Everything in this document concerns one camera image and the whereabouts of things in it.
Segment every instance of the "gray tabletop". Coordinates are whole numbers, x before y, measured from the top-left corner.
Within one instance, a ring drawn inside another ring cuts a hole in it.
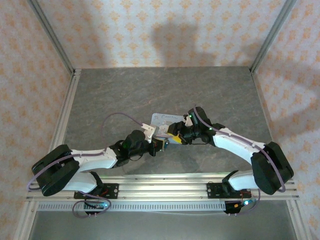
[[[256,87],[247,67],[150,67],[83,69],[72,105],[65,143],[94,150],[124,140],[140,127],[124,112],[149,124],[153,113],[183,115],[197,104],[212,123],[246,138],[271,140]],[[96,170],[101,176],[123,174],[218,173],[248,170],[234,154],[210,145],[170,144],[156,157],[145,154],[124,167]]]
[[[295,240],[286,201],[261,201],[250,214],[107,212],[79,219],[66,211],[36,213],[30,240]]]

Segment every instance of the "yellow object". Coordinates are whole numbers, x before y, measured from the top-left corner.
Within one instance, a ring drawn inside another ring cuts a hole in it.
[[[178,144],[182,144],[181,138],[179,136],[174,136],[172,139]]]
[[[170,132],[167,132],[166,134],[173,136],[173,141],[177,142],[178,144],[182,144],[181,138],[179,137],[179,135],[175,136],[173,134],[171,134]]]

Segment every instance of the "patterned wallpaper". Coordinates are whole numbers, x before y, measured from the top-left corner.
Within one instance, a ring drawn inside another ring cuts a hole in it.
[[[295,170],[311,231],[320,236],[320,8],[299,0],[257,72],[272,136]]]
[[[11,240],[70,75],[26,0],[0,1],[0,239]]]
[[[250,66],[285,0],[39,2],[75,68],[112,68]]]

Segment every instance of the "cable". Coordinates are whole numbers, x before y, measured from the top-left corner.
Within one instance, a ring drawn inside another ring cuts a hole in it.
[[[114,112],[114,113],[111,113],[111,114],[109,114],[108,116],[106,116],[105,119],[104,119],[104,121],[103,121],[103,123],[102,123],[102,125],[101,125],[101,137],[102,137],[102,138],[103,138],[103,128],[104,128],[104,125],[105,125],[106,120],[107,120],[109,117],[111,117],[112,115],[116,115],[116,114],[124,115],[124,116],[130,118],[132,121],[134,121],[134,122],[137,123],[138,125],[140,125],[140,126],[143,125],[141,122],[139,122],[138,120],[136,120],[135,118],[133,118],[132,116],[130,116],[130,115],[124,113],[124,112]],[[73,158],[73,157],[81,157],[81,156],[83,156],[83,157],[97,157],[97,156],[100,156],[100,155],[105,154],[107,148],[108,148],[108,146],[106,146],[106,147],[104,148],[104,150],[103,150],[102,152],[99,152],[99,153],[84,153],[84,154],[79,154],[79,153],[77,153],[77,154],[70,154],[70,155],[61,157],[61,158],[59,158],[59,159],[51,162],[50,164],[48,164],[47,166],[45,166],[43,169],[41,169],[37,174],[35,174],[35,175],[31,178],[31,180],[30,180],[30,181],[27,183],[27,185],[26,185],[26,190],[27,190],[27,191],[37,191],[37,190],[40,190],[40,189],[41,189],[40,187],[31,188],[30,186],[31,186],[31,184],[32,184],[41,174],[43,174],[46,170],[48,170],[49,168],[51,168],[53,165],[58,164],[58,163],[60,163],[60,162],[62,162],[62,161],[64,161],[64,160],[67,160],[67,159],[70,159],[70,158]],[[109,199],[107,199],[107,198],[104,198],[104,197],[101,197],[101,196],[94,196],[94,195],[91,195],[91,194],[88,194],[88,193],[85,193],[85,192],[82,192],[82,191],[80,191],[80,193],[83,194],[83,195],[86,195],[86,196],[88,196],[88,197],[94,198],[94,199],[101,199],[101,200],[107,201],[107,202],[109,203],[109,206],[108,206],[105,210],[103,210],[103,211],[101,211],[101,212],[99,212],[99,213],[95,213],[95,214],[94,214],[95,216],[97,216],[97,215],[99,215],[99,214],[104,214],[104,213],[111,207],[111,201],[110,201]],[[78,203],[85,203],[85,204],[89,205],[89,204],[86,202],[86,200],[77,201],[77,202],[73,205],[73,207],[72,207],[72,213],[73,213],[73,215],[74,215],[75,217],[81,218],[81,219],[89,218],[89,217],[91,216],[90,214],[89,214],[89,215],[79,215],[79,214],[77,214],[77,213],[74,211],[74,210],[75,210],[75,207],[76,207],[76,205],[77,205]],[[101,204],[101,203],[104,203],[104,202],[100,202],[100,201],[90,201],[90,203],[93,203],[93,204],[94,204],[94,203],[96,203],[96,204]]]
[[[112,115],[116,115],[116,114],[124,115],[124,116],[130,118],[130,119],[131,119],[132,121],[134,121],[136,124],[138,124],[138,125],[140,125],[140,126],[143,126],[142,122],[136,120],[134,117],[132,117],[132,116],[130,116],[130,115],[124,113],[124,112],[114,112],[114,113],[111,113],[111,114],[109,114],[108,116],[106,116],[106,117],[104,118],[103,122],[102,122],[101,131],[100,131],[100,132],[101,132],[101,139],[102,139],[102,140],[104,140],[104,134],[103,134],[103,132],[104,132],[104,125],[105,125],[107,119],[108,119],[109,117],[111,117]]]
[[[109,189],[105,190],[103,193],[100,194],[100,197],[102,197],[103,195],[107,194],[109,192]]]
[[[280,182],[280,184],[281,184],[282,189],[279,189],[278,192],[284,193],[284,192],[286,191],[286,186],[285,186],[284,180],[282,179],[282,177],[281,177],[281,175],[280,175],[280,172],[279,172],[279,170],[277,169],[274,161],[271,159],[271,157],[270,157],[261,147],[255,145],[255,144],[252,144],[250,141],[248,141],[247,139],[245,139],[245,138],[243,138],[243,137],[241,137],[241,136],[237,136],[237,135],[233,135],[233,134],[228,134],[228,133],[226,133],[226,132],[224,132],[224,131],[220,131],[220,130],[214,128],[213,126],[210,126],[209,124],[207,124],[207,123],[199,116],[199,114],[198,114],[198,112],[197,112],[197,109],[196,109],[196,105],[193,107],[193,110],[194,110],[195,115],[196,115],[197,118],[199,119],[199,121],[200,121],[201,123],[203,123],[203,124],[204,124],[206,127],[208,127],[209,129],[213,129],[215,132],[220,133],[220,134],[222,134],[222,135],[224,135],[224,136],[228,136],[228,137],[230,137],[230,138],[238,139],[238,140],[240,140],[241,142],[243,142],[243,143],[245,143],[245,144],[247,144],[247,145],[249,145],[249,146],[251,146],[251,147],[253,147],[253,148],[256,148],[256,149],[258,149],[260,152],[262,152],[263,155],[266,157],[266,159],[267,159],[267,160],[269,161],[269,163],[271,164],[271,166],[272,166],[272,168],[273,168],[273,170],[274,170],[277,178],[279,179],[279,182]]]
[[[30,185],[33,183],[33,181],[35,181],[41,174],[43,174],[46,170],[48,170],[49,168],[51,168],[53,165],[61,162],[61,161],[64,161],[64,160],[67,160],[67,159],[70,159],[70,158],[73,158],[73,157],[80,157],[81,154],[71,154],[71,155],[68,155],[68,156],[63,156],[53,162],[51,162],[50,164],[48,164],[47,166],[45,166],[43,169],[41,169],[36,175],[34,175],[31,180],[26,184],[26,190],[27,191],[36,191],[36,190],[40,190],[40,187],[36,187],[36,188],[30,188]]]
[[[168,211],[145,211],[144,213],[155,213],[164,215],[184,215],[184,216],[212,216],[220,214],[221,212],[211,212],[211,213],[183,213],[183,212],[168,212]]]
[[[136,162],[136,161],[140,160],[142,157],[143,157],[143,155],[140,155],[140,157],[139,157],[138,159],[136,159],[136,160],[133,160],[133,159],[131,159],[131,158],[129,158],[129,160],[130,160],[130,161],[133,161],[133,162]]]
[[[106,204],[105,201],[107,201],[109,204],[107,205],[107,207],[102,210],[101,212],[98,212],[98,213],[94,213],[94,216],[97,217],[98,215],[101,215],[101,214],[104,214],[109,208],[111,208],[111,201],[107,198],[104,198],[104,197],[101,197],[101,196],[95,196],[95,195],[91,195],[89,193],[85,193],[83,191],[79,191],[79,193],[83,194],[83,195],[86,195],[87,197],[90,197],[90,198],[94,198],[94,199],[101,199],[103,201],[89,201],[91,204]],[[72,213],[75,217],[77,218],[80,218],[80,219],[86,219],[86,218],[90,218],[91,217],[91,214],[87,214],[87,215],[79,215],[76,211],[75,211],[75,207],[77,204],[79,203],[85,203],[87,202],[86,200],[80,200],[80,201],[77,201],[73,207],[72,207]]]
[[[260,189],[258,188],[258,198],[257,200],[254,202],[254,205],[252,208],[248,209],[247,211],[244,212],[239,212],[239,213],[235,213],[235,214],[228,214],[228,217],[230,217],[231,215],[233,216],[238,216],[238,215],[245,215],[248,214],[249,212],[251,212],[252,210],[254,210],[259,202],[260,202],[260,198],[261,198],[261,192]],[[162,212],[162,211],[148,211],[147,213],[157,213],[157,214],[167,214],[167,215],[185,215],[185,216],[210,216],[210,215],[215,215],[218,214],[217,213],[182,213],[182,212]]]
[[[241,193],[241,203],[242,203],[242,201],[243,201],[243,199],[244,199],[244,192],[243,192],[243,191],[240,191],[240,193]]]
[[[207,143],[191,143],[190,145],[207,145],[208,144],[208,142]]]

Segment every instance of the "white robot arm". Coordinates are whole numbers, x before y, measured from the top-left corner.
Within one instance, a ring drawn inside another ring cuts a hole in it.
[[[157,137],[157,127],[144,123],[141,127],[144,132],[134,130],[125,140],[101,150],[81,151],[71,150],[67,145],[58,146],[32,167],[42,194],[50,196],[62,190],[99,194],[98,175],[88,171],[120,167],[133,156],[145,153],[155,156],[168,146],[167,139]],[[211,124],[201,107],[189,110],[184,121],[171,124],[167,133],[182,145],[192,144],[193,140],[201,138],[204,143],[230,151],[251,164],[252,170],[234,171],[224,179],[219,191],[226,195],[258,188],[272,195],[294,174],[278,144],[256,142],[233,133],[219,123]]]

